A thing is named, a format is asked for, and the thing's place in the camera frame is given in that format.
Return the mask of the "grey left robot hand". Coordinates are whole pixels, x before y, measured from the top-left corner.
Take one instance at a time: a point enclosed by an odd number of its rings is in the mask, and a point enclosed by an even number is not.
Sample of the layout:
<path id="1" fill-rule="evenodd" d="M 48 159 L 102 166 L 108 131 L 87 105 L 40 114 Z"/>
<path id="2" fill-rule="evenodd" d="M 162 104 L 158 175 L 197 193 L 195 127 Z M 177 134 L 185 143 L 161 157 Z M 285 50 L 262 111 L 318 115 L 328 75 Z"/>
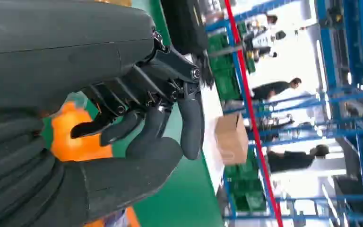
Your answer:
<path id="1" fill-rule="evenodd" d="M 141 122 L 124 158 L 62 161 L 43 118 L 71 93 L 99 110 L 73 139 L 109 145 Z M 156 193 L 204 137 L 200 71 L 141 9 L 0 0 L 0 227 L 80 227 Z"/>

